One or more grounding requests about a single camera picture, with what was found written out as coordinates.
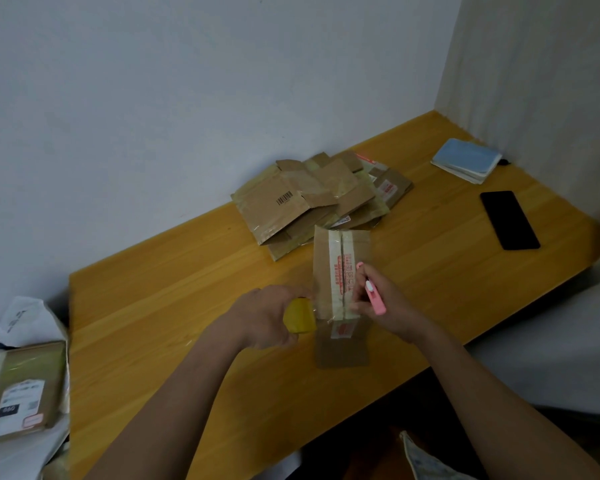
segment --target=notebook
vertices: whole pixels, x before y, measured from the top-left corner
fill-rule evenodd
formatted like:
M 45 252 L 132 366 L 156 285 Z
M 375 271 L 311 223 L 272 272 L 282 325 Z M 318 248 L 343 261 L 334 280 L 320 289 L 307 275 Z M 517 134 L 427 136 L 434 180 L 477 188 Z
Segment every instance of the notebook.
M 449 138 L 438 150 L 431 163 L 472 184 L 481 184 L 501 158 L 502 153 L 486 146 Z

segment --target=forearm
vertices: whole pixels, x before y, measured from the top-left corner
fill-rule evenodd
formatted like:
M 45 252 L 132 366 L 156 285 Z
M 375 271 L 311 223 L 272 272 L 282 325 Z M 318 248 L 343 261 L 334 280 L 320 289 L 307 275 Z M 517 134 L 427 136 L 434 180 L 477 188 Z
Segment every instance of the forearm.
M 87 480 L 185 478 L 216 393 L 242 347 L 240 336 L 222 327 L 222 317 L 209 325 Z
M 600 466 L 574 441 L 430 324 L 416 345 L 428 359 L 492 479 L 597 479 Z

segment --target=hand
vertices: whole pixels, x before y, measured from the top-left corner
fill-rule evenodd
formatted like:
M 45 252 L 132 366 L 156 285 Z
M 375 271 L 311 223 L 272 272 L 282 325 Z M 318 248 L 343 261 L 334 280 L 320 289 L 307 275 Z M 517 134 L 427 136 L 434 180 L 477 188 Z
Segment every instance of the hand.
M 218 321 L 239 334 L 243 347 L 291 346 L 298 337 L 289 333 L 282 317 L 291 300 L 300 297 L 310 298 L 311 291 L 282 285 L 256 288 L 238 298 Z
M 375 284 L 386 306 L 386 313 L 376 315 L 369 303 L 365 283 L 367 277 Z M 398 335 L 401 339 L 414 343 L 423 336 L 432 322 L 407 301 L 398 287 L 370 264 L 363 264 L 356 272 L 351 310 L 366 315 L 381 327 Z

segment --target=smartphone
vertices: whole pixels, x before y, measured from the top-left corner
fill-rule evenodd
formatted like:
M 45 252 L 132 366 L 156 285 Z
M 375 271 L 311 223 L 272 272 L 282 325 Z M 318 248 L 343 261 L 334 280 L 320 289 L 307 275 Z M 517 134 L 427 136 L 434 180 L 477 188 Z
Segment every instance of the smartphone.
M 483 192 L 480 200 L 504 250 L 540 248 L 536 233 L 512 191 Z

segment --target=wooden table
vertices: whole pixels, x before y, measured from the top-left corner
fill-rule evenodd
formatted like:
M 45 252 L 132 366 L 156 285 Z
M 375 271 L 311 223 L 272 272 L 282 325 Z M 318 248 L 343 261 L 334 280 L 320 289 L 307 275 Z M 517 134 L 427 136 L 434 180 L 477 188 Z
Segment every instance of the wooden table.
M 415 183 L 372 231 L 376 264 L 463 342 L 600 257 L 600 225 L 515 166 L 472 185 L 429 163 L 450 137 L 430 112 L 360 143 Z M 503 251 L 478 195 L 513 190 L 542 243 Z M 72 479 L 80 479 L 216 316 L 270 283 L 309 285 L 312 245 L 274 263 L 231 204 L 73 273 Z M 373 328 L 371 366 L 320 371 L 313 338 L 247 350 L 217 396 L 190 478 L 247 479 L 364 408 L 427 363 Z

